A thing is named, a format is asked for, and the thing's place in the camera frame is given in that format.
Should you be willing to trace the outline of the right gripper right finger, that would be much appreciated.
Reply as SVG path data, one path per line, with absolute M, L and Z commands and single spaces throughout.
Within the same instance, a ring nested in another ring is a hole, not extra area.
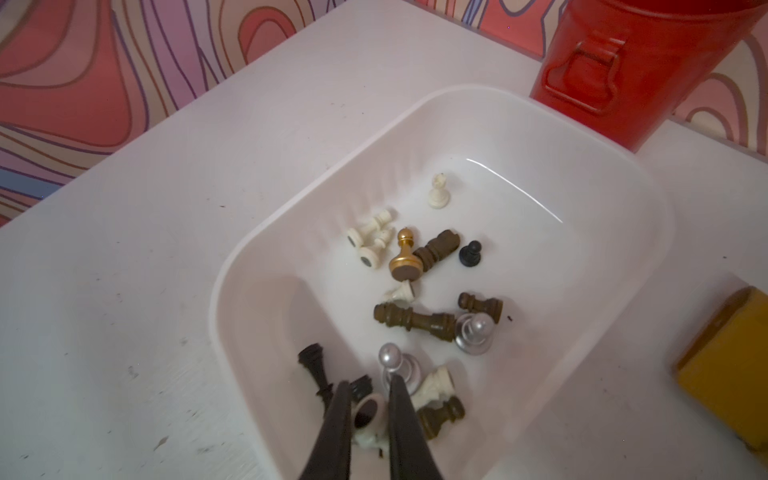
M 443 479 L 413 408 L 405 380 L 398 374 L 390 377 L 388 433 L 391 479 Z

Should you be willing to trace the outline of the brown wooden knight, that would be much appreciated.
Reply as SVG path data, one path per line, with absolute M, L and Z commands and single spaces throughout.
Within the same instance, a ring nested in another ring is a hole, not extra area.
M 438 262 L 456 251 L 459 245 L 460 236 L 452 230 L 446 229 L 429 240 L 425 246 L 415 249 L 413 255 L 422 262 L 423 272 L 426 273 Z

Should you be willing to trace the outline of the small white pawn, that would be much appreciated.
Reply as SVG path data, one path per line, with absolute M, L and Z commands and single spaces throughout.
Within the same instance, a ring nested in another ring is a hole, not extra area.
M 444 173 L 435 175 L 432 179 L 432 188 L 428 192 L 428 205 L 433 209 L 442 209 L 450 202 L 450 192 L 446 188 L 447 177 Z

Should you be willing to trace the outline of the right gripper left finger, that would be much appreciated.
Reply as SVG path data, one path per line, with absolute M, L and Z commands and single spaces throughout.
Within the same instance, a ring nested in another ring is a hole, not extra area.
M 341 381 L 299 479 L 349 479 L 352 433 L 351 387 Z

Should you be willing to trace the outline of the small black pawn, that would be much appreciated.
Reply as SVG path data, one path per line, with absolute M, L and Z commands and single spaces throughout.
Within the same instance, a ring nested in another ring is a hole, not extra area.
M 477 266 L 482 258 L 482 244 L 478 240 L 472 240 L 459 251 L 459 260 L 465 267 Z

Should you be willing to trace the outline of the silver chess piece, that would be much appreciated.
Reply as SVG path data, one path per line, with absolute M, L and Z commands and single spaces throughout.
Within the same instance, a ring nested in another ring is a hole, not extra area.
M 378 360 L 382 367 L 382 383 L 386 391 L 390 390 L 393 375 L 399 375 L 405 382 L 409 394 L 414 394 L 423 381 L 423 371 L 419 361 L 411 354 L 404 353 L 392 342 L 381 346 Z

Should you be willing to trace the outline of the small dark brown pawn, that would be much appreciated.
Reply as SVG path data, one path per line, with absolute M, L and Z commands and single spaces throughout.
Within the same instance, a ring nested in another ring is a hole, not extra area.
M 471 313 L 484 313 L 490 316 L 495 324 L 501 320 L 504 303 L 497 298 L 481 299 L 469 292 L 462 292 L 457 300 L 458 307 Z

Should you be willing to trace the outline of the black and white pawn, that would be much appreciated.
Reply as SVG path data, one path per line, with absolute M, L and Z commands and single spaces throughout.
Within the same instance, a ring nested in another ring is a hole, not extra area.
M 359 227 L 350 227 L 346 230 L 345 236 L 354 248 L 360 248 L 365 245 L 366 240 L 373 234 L 382 230 L 393 220 L 393 215 L 389 209 L 384 209 L 374 215 L 367 223 Z

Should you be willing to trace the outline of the small white bishop piece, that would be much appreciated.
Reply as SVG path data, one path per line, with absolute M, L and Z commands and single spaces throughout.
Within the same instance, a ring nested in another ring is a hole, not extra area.
M 363 265 L 370 269 L 379 268 L 381 265 L 381 254 L 387 248 L 393 237 L 393 229 L 384 229 L 374 236 L 374 239 L 369 246 L 361 247 L 358 250 L 358 254 Z

